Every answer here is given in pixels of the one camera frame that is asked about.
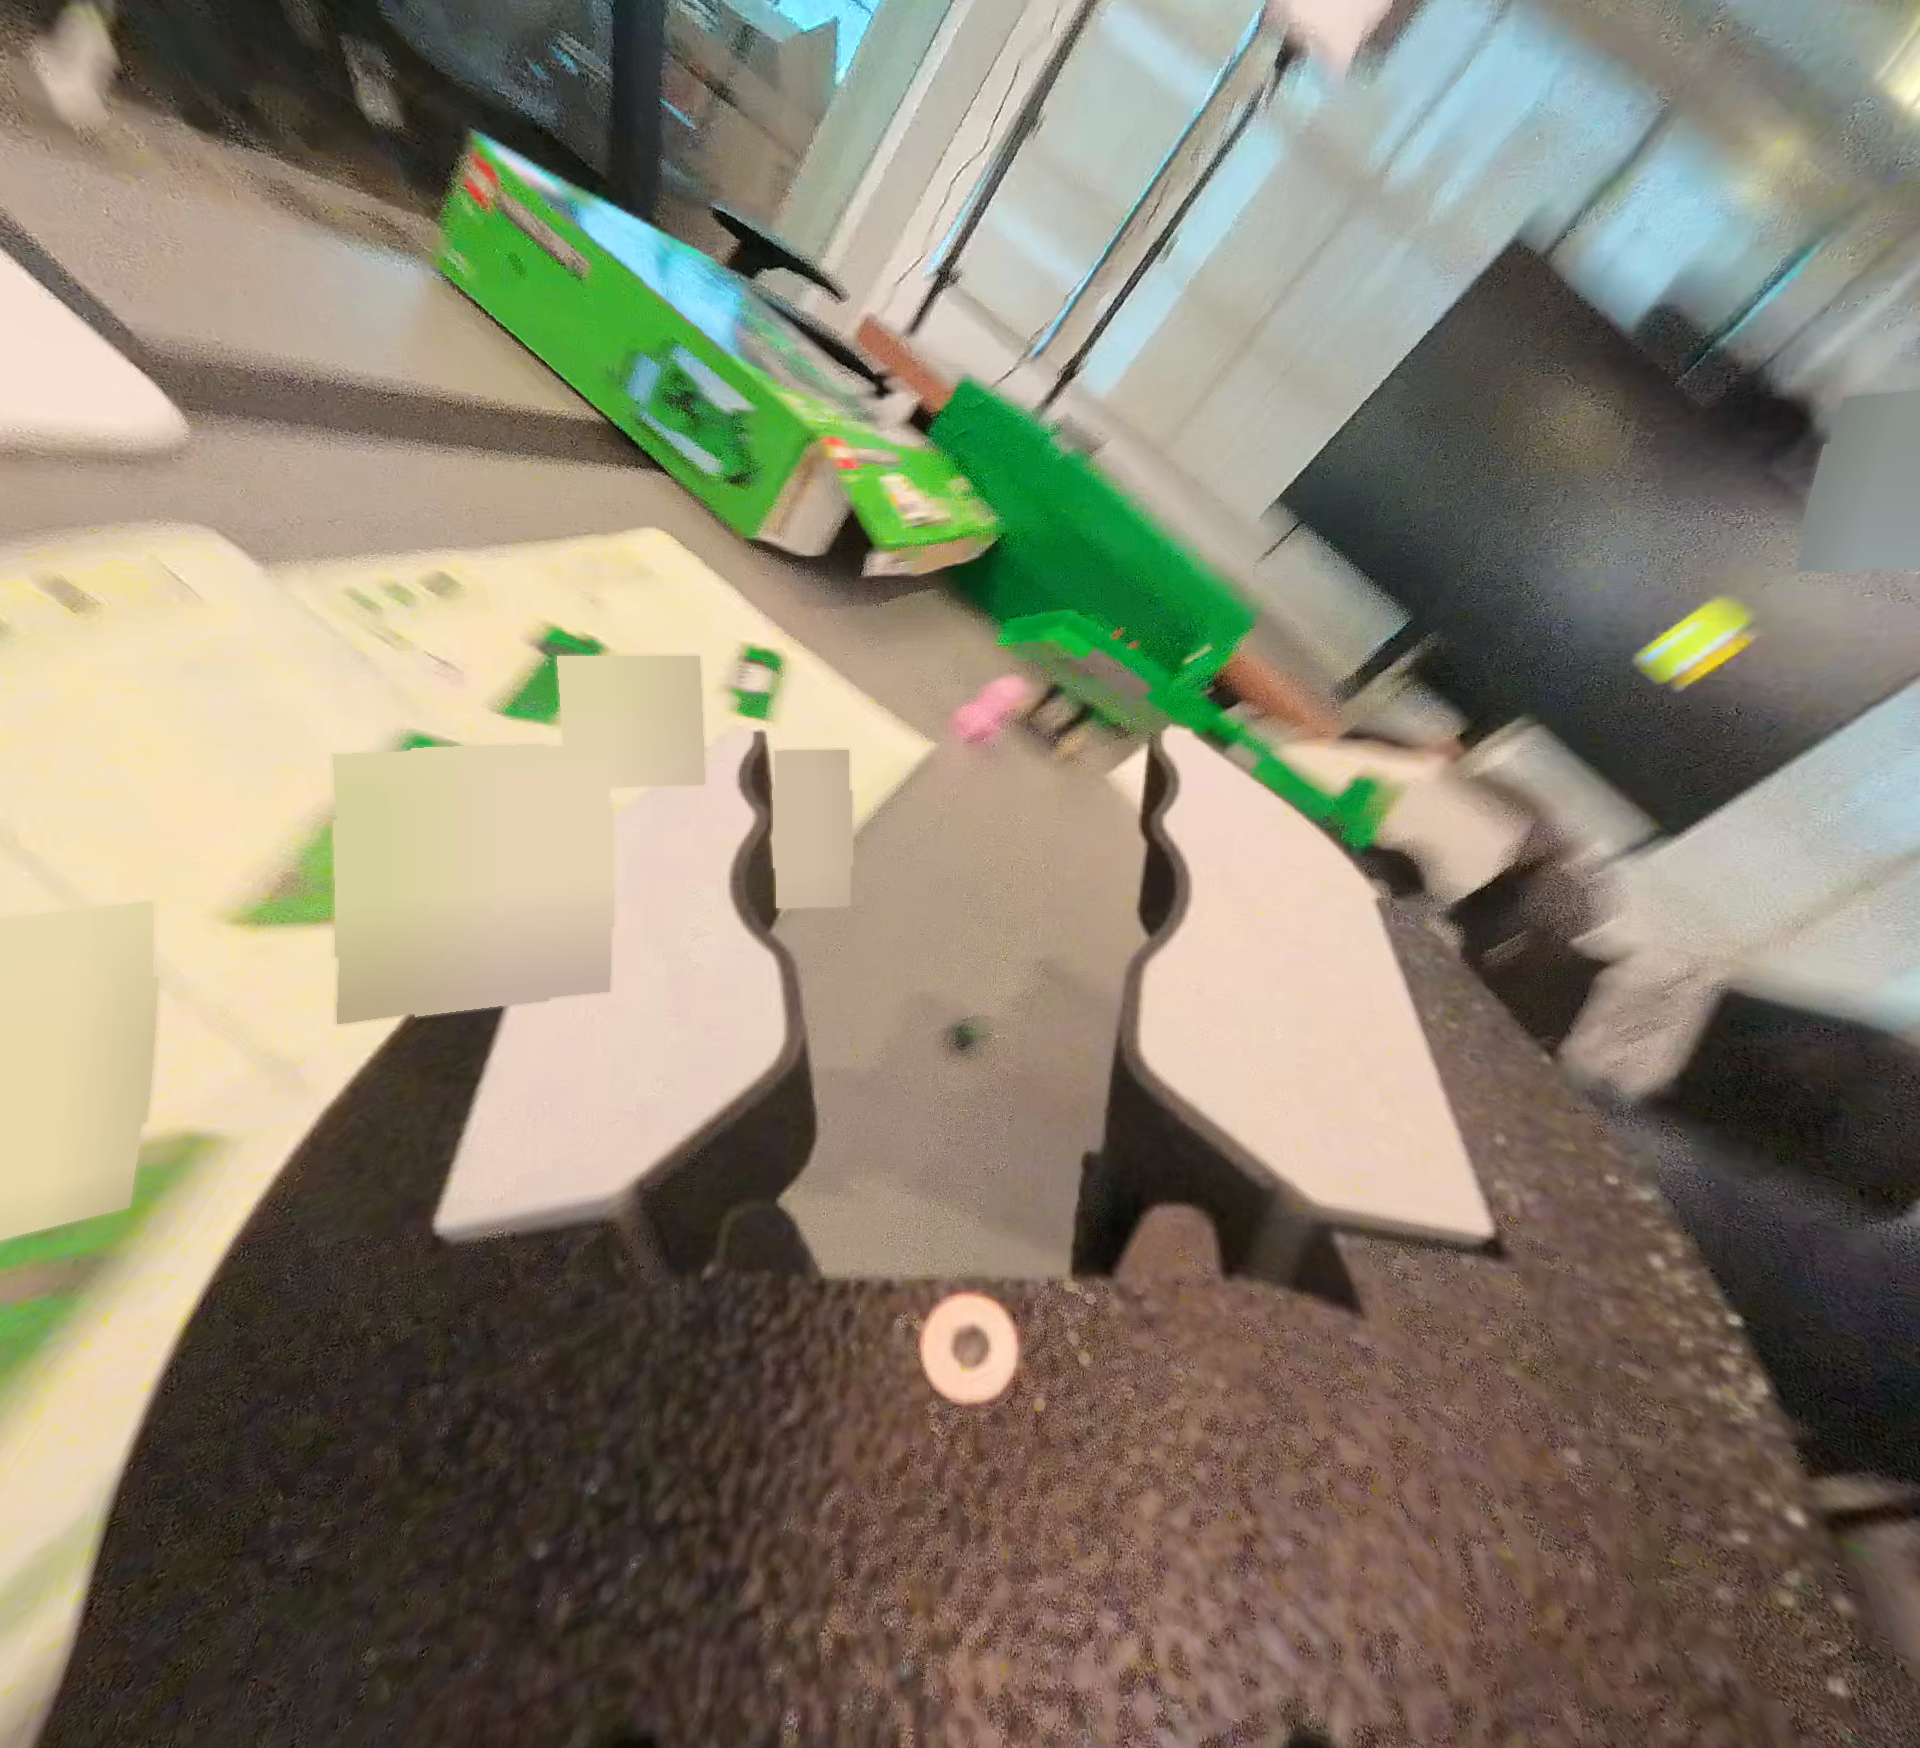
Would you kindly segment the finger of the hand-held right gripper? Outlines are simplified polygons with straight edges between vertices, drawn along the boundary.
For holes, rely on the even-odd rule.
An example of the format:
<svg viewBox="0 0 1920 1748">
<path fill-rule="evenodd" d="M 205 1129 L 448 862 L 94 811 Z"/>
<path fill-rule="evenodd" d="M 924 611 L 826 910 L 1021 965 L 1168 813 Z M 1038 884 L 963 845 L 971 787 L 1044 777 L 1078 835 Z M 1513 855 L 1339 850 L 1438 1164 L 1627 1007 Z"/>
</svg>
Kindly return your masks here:
<svg viewBox="0 0 1920 1748">
<path fill-rule="evenodd" d="M 1403 853 L 1427 894 L 1477 894 L 1554 860 L 1554 823 L 1521 785 L 1477 771 L 1455 737 L 1403 743 Z"/>
<path fill-rule="evenodd" d="M 1574 947 L 1598 977 L 1559 1044 L 1590 1096 L 1644 1103 L 1693 1059 L 1750 945 L 1721 901 L 1652 871 L 1595 871 L 1592 923 Z"/>
</svg>

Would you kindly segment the green plastic bin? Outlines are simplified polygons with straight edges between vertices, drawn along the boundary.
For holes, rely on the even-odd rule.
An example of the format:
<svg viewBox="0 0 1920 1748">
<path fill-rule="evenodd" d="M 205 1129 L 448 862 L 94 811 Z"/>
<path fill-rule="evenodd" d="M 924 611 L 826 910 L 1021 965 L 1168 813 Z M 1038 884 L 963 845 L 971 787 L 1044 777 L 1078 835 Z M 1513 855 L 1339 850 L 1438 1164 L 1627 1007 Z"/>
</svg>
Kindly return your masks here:
<svg viewBox="0 0 1920 1748">
<path fill-rule="evenodd" d="M 964 379 L 927 437 L 995 509 L 999 535 L 953 585 L 997 645 L 1126 730 L 1214 735 L 1223 668 L 1253 607 L 1039 416 Z"/>
</svg>

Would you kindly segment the black brick stand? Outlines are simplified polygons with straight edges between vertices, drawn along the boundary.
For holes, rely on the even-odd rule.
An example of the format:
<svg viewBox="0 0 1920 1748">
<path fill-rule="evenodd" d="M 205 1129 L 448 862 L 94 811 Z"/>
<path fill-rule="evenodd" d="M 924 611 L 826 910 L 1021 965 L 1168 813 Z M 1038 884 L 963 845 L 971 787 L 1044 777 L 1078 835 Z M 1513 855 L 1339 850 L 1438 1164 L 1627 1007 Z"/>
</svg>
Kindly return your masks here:
<svg viewBox="0 0 1920 1748">
<path fill-rule="evenodd" d="M 1117 625 L 1072 607 L 1012 617 L 997 642 L 1042 685 L 1017 720 L 1057 754 L 1091 741 L 1148 741 L 1174 720 L 1177 676 Z"/>
</svg>

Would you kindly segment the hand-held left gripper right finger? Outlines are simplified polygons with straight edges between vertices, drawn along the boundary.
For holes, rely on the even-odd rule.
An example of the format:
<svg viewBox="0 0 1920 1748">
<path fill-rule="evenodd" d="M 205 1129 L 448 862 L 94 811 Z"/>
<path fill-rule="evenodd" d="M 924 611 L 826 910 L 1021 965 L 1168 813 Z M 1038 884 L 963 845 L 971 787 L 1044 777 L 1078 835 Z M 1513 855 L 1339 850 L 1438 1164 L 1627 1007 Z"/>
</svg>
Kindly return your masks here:
<svg viewBox="0 0 1920 1748">
<path fill-rule="evenodd" d="M 1115 1276 L 1164 1206 L 1211 1225 L 1226 1276 L 1338 1276 L 1343 1233 L 1497 1248 L 1374 881 L 1186 728 L 1147 744 L 1139 815 L 1142 945 L 1073 1273 Z"/>
</svg>

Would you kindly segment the green studded brick plate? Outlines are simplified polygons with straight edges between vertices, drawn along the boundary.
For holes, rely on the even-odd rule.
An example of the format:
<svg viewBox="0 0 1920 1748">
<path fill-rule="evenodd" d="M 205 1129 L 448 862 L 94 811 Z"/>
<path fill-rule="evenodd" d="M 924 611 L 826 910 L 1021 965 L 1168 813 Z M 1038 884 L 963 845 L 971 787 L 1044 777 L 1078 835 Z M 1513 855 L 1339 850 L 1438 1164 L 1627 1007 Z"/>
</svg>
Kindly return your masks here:
<svg viewBox="0 0 1920 1748">
<path fill-rule="evenodd" d="M 1362 853 L 1376 848 L 1397 800 L 1397 789 L 1389 782 L 1360 773 L 1338 785 L 1325 785 L 1283 761 L 1283 754 L 1253 726 L 1235 720 L 1214 705 L 1182 720 L 1180 726 L 1240 766 L 1347 852 Z"/>
</svg>

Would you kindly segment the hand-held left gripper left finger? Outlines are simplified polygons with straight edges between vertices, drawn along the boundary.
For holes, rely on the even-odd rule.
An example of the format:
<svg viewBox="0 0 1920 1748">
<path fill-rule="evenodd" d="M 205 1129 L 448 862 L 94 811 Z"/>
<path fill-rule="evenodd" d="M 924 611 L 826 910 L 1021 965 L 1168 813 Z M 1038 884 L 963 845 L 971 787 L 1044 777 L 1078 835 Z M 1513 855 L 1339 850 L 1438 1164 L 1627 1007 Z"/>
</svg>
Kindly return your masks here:
<svg viewBox="0 0 1920 1748">
<path fill-rule="evenodd" d="M 782 1207 L 817 1117 L 775 919 L 771 753 L 734 728 L 614 818 L 609 988 L 503 1010 L 435 1235 L 612 1223 L 648 1273 L 815 1273 Z"/>
</svg>

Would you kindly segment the black office chair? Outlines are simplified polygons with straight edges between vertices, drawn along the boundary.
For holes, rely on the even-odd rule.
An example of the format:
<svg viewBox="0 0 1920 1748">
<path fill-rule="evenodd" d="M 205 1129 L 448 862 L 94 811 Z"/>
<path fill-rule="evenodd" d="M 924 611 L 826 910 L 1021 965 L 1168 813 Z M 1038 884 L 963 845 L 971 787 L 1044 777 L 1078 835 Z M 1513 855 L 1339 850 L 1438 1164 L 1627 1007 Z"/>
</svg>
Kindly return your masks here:
<svg viewBox="0 0 1920 1748">
<path fill-rule="evenodd" d="M 789 276 L 807 287 L 828 294 L 833 302 L 847 304 L 849 292 L 835 276 L 775 231 L 722 202 L 710 202 L 707 215 L 732 238 L 732 248 L 723 257 L 725 270 L 746 280 L 764 306 L 771 308 L 821 356 L 862 379 L 874 393 L 889 393 L 892 389 L 892 379 L 884 368 L 878 368 L 826 319 L 779 296 L 764 280 L 771 274 Z"/>
</svg>

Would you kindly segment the grey desk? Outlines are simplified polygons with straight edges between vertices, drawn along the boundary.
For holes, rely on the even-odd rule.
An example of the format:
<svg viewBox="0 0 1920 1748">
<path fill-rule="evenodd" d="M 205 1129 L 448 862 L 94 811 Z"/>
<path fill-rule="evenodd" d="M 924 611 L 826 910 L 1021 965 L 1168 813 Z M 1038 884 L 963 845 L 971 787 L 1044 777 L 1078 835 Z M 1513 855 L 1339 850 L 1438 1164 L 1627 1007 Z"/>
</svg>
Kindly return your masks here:
<svg viewBox="0 0 1920 1748">
<path fill-rule="evenodd" d="M 425 215 L 143 113 L 96 137 L 6 113 L 1 185 L 190 418 L 148 461 L 6 464 L 6 538 L 174 521 L 315 561 L 657 527 L 933 738 L 853 903 L 782 923 L 819 1122 L 789 1206 L 833 1274 L 1066 1274 L 1142 838 L 1102 761 L 951 738 L 1002 671 L 989 624 L 730 535 L 429 267 Z M 944 1044 L 960 1017 L 994 1027 L 977 1054 Z"/>
</svg>

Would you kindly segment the large black screen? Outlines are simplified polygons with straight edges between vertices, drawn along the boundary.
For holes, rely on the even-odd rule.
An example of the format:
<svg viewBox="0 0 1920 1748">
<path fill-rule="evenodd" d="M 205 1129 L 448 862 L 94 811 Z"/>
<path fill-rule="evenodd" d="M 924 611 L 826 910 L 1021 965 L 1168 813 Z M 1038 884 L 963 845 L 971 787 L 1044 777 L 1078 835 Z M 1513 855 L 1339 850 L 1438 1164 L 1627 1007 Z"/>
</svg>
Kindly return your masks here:
<svg viewBox="0 0 1920 1748">
<path fill-rule="evenodd" d="M 1280 506 L 1405 609 L 1436 692 L 1683 831 L 1916 683 L 1916 580 L 1799 571 L 1817 430 L 1707 393 L 1503 248 Z"/>
</svg>

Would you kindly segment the green cardboard toy box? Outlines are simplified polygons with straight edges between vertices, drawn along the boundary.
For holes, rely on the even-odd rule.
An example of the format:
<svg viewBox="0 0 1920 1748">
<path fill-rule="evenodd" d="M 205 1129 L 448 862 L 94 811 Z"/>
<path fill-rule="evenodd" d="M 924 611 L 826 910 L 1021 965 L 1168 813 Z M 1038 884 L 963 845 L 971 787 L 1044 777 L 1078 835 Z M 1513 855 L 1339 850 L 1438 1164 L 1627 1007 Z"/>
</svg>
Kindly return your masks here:
<svg viewBox="0 0 1920 1748">
<path fill-rule="evenodd" d="M 870 580 L 935 575 L 999 535 L 986 495 L 891 416 L 861 355 L 792 304 L 508 144 L 467 132 L 438 265 L 734 535 L 794 557 L 845 530 Z"/>
</svg>

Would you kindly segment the building instruction booklet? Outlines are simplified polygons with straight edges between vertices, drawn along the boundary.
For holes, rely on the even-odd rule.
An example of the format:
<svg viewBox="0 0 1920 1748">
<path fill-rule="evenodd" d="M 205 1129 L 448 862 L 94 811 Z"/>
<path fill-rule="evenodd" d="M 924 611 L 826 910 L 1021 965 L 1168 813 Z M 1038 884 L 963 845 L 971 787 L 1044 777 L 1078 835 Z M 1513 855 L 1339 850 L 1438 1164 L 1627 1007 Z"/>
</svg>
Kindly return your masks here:
<svg viewBox="0 0 1920 1748">
<path fill-rule="evenodd" d="M 60 1684 L 154 1389 L 235 1233 L 392 1032 L 336 1023 L 328 923 L 254 922 L 330 813 L 333 759 L 503 712 L 543 632 L 697 656 L 707 737 L 748 649 L 769 743 L 845 749 L 866 823 L 930 741 L 660 530 L 262 565 L 204 530 L 25 541 L 3 580 L 3 914 L 148 901 L 157 1036 L 137 1228 L 81 1242 L 53 1338 L 3 1378 L 3 1743 Z"/>
</svg>

